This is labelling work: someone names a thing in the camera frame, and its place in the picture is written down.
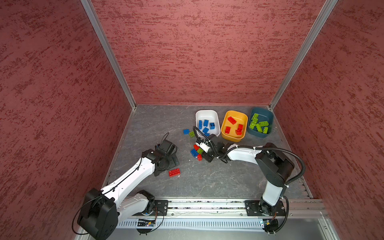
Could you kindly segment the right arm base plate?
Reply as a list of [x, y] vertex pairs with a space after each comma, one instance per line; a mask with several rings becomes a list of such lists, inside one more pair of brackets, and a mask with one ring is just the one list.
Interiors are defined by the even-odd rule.
[[284, 204], [280, 200], [274, 206], [259, 200], [246, 200], [244, 203], [247, 216], [249, 217], [283, 217], [286, 215]]

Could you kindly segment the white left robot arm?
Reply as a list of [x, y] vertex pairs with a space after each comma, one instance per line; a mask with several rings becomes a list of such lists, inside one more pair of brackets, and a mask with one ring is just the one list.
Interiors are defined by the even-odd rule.
[[155, 196], [139, 191], [128, 195], [150, 175], [158, 176], [179, 165], [177, 146], [163, 140], [154, 149], [142, 152], [132, 168], [101, 190], [95, 188], [85, 195], [83, 205], [75, 214], [72, 223], [78, 224], [95, 240], [106, 240], [118, 224], [136, 214], [166, 216], [166, 208], [158, 208]]

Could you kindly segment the red lego brick large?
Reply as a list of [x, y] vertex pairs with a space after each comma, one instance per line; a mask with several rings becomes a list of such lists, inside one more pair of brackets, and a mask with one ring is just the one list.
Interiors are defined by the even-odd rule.
[[181, 171], [180, 171], [179, 168], [174, 169], [174, 170], [170, 170], [170, 171], [169, 171], [169, 177], [170, 177], [170, 178], [179, 176], [180, 174], [181, 174]]
[[242, 131], [243, 131], [243, 127], [244, 127], [244, 126], [243, 126], [242, 124], [239, 124], [239, 125], [238, 125], [238, 128], [237, 128], [237, 131], [238, 131], [238, 132], [242, 132]]

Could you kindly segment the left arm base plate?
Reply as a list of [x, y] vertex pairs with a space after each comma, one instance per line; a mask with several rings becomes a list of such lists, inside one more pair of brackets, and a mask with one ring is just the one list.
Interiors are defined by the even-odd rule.
[[160, 213], [160, 216], [166, 216], [168, 212], [168, 200], [154, 200], [150, 204], [150, 216], [155, 216], [156, 211]]

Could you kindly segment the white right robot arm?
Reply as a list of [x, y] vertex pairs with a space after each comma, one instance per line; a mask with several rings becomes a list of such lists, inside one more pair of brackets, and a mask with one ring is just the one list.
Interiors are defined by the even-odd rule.
[[259, 166], [267, 185], [261, 198], [261, 205], [275, 207], [283, 197], [289, 185], [289, 178], [295, 164], [287, 156], [289, 151], [277, 148], [272, 143], [262, 147], [241, 146], [237, 144], [224, 144], [215, 135], [197, 138], [196, 145], [203, 150], [203, 158], [208, 162], [214, 159], [224, 163], [242, 161]]

